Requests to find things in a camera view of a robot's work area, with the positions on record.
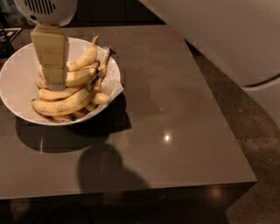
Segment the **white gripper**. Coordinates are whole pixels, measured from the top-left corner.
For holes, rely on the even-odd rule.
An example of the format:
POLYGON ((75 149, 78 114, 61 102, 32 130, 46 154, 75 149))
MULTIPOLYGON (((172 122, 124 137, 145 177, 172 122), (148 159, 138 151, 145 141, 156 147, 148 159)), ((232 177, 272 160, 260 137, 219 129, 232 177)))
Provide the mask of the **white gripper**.
POLYGON ((59 26, 71 22, 78 0, 14 0, 14 3, 21 14, 36 24, 31 40, 45 84, 53 91, 64 90, 69 44, 59 26))

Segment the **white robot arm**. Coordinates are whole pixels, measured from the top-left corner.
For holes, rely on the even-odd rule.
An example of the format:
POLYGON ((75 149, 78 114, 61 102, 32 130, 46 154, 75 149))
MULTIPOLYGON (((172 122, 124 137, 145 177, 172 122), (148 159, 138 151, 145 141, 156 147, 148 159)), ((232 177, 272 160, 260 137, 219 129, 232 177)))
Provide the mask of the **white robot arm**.
POLYGON ((14 0, 36 27, 38 61, 52 88, 65 86, 68 40, 62 27, 80 12, 98 25, 138 23, 142 4, 245 91, 280 126, 280 0, 14 0))

